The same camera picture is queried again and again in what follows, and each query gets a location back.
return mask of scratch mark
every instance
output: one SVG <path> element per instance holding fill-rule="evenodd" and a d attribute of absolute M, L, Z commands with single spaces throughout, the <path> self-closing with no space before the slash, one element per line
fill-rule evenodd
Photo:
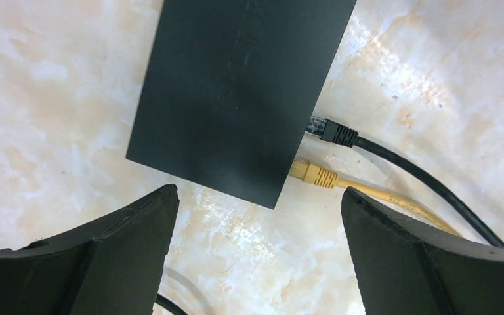
<path fill-rule="evenodd" d="M 371 116 L 373 116 L 375 113 L 377 113 L 383 106 L 385 106 L 386 104 L 382 104 L 380 106 L 378 106 L 375 110 L 372 110 L 370 113 L 366 114 L 363 118 L 359 119 L 359 124 L 358 125 L 362 125 L 364 124 L 368 118 L 370 118 Z"/>
<path fill-rule="evenodd" d="M 20 294 L 18 295 L 18 299 L 24 299 L 24 298 L 28 297 L 24 293 L 26 292 L 26 289 L 28 288 L 28 284 L 30 283 L 30 280 L 31 280 L 31 278 L 33 276 L 33 272 L 35 271 L 35 267 L 39 263 L 40 262 L 38 261 L 35 264 L 33 264 L 33 266 L 31 267 L 30 271 L 28 272 L 28 275 L 26 275 L 26 279 L 24 280 L 24 283 L 22 284 L 22 289 L 20 289 Z"/>
<path fill-rule="evenodd" d="M 260 262 L 258 262 L 256 264 L 256 267 L 254 267 L 254 269 L 252 270 L 251 274 L 253 274 L 256 271 L 256 269 L 258 269 L 258 266 L 260 266 Z"/>
<path fill-rule="evenodd" d="M 215 230 L 215 232 L 219 231 L 219 229 L 221 228 L 221 226 L 225 225 L 225 221 L 233 213 L 233 211 L 234 210 L 231 210 L 229 213 L 227 213 L 227 215 L 225 216 L 225 218 L 223 218 L 223 220 L 221 220 L 221 223 L 219 223 L 219 225 L 217 226 L 217 229 Z"/>
<path fill-rule="evenodd" d="M 256 230 L 254 230 L 254 232 L 250 233 L 250 235 L 248 235 L 248 237 L 246 238 L 246 240 L 250 240 L 250 238 L 252 237 L 252 235 L 256 234 L 256 232 L 258 232 L 261 228 L 257 228 Z"/>
<path fill-rule="evenodd" d="M 236 263 L 238 263 L 238 261 L 239 261 L 241 258 L 242 258 L 242 257 L 238 257 L 238 259 L 237 259 L 235 262 L 233 262 L 233 263 L 229 266 L 229 268 L 227 268 L 227 270 L 225 270 L 224 272 L 221 272 L 221 273 L 222 273 L 222 274 L 224 274 L 225 272 L 228 272 L 231 268 L 233 268 L 233 266 L 234 266 Z"/>

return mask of white marble surface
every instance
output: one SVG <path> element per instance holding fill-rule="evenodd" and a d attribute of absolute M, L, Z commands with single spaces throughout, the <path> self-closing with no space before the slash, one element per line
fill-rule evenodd
<path fill-rule="evenodd" d="M 0 0 L 0 248 L 174 182 L 160 291 L 189 313 L 363 314 L 340 190 L 289 178 L 272 211 L 124 159 L 160 8 Z M 358 0 L 315 113 L 402 152 L 504 239 L 504 1 Z M 299 155 L 410 196 L 481 242 L 376 157 L 311 138 Z"/>

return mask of black plastic part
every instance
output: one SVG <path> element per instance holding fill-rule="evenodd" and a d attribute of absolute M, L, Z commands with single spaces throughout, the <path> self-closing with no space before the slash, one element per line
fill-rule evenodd
<path fill-rule="evenodd" d="M 178 207 L 168 185 L 73 230 L 0 250 L 0 315 L 151 315 Z"/>
<path fill-rule="evenodd" d="M 165 0 L 127 158 L 274 208 L 355 0 Z"/>
<path fill-rule="evenodd" d="M 341 214 L 366 314 L 504 315 L 504 249 L 443 232 L 353 188 Z"/>
<path fill-rule="evenodd" d="M 328 119 L 320 139 L 351 148 L 357 137 L 358 131 Z"/>

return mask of yellow ethernet cable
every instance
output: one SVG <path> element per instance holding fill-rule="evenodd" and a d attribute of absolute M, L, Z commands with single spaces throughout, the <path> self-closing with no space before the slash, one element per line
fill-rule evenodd
<path fill-rule="evenodd" d="M 445 222 L 443 219 L 441 219 L 428 209 L 425 209 L 421 205 L 403 198 L 402 196 L 399 196 L 397 194 L 385 192 L 374 187 L 339 178 L 337 173 L 330 169 L 326 169 L 309 162 L 294 161 L 289 175 L 291 175 L 292 177 L 297 177 L 305 183 L 325 188 L 334 188 L 335 186 L 341 188 L 356 188 L 370 197 L 394 203 L 406 209 L 410 213 L 414 213 L 430 221 L 437 228 L 462 238 L 462 236 L 457 231 L 455 231 L 454 228 L 447 224 L 447 222 Z"/>

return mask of ethernet cable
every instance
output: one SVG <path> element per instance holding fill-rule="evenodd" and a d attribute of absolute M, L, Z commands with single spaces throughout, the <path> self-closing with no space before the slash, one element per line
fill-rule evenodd
<path fill-rule="evenodd" d="M 358 135 L 358 131 L 329 119 L 310 118 L 306 133 L 341 146 L 357 146 L 399 166 L 444 198 L 490 245 L 504 248 L 504 242 L 449 188 L 406 158 Z"/>
<path fill-rule="evenodd" d="M 428 209 L 425 209 L 418 203 L 410 201 L 397 194 L 385 192 L 383 190 L 379 190 L 374 187 L 353 182 L 351 180 L 339 178 L 336 172 L 330 169 L 326 169 L 324 167 L 320 167 L 319 165 L 309 162 L 294 161 L 293 166 L 291 167 L 291 170 L 289 172 L 289 175 L 291 175 L 292 177 L 297 177 L 298 179 L 301 179 L 303 182 L 306 182 L 308 184 L 313 184 L 325 188 L 334 188 L 335 186 L 341 188 L 348 188 L 348 187 L 356 188 L 370 197 L 389 201 L 406 209 L 410 213 L 419 215 L 424 219 L 428 220 L 429 222 L 431 222 L 437 228 L 445 232 L 448 232 L 455 236 L 462 237 L 447 222 L 445 222 L 443 219 L 441 219 Z"/>

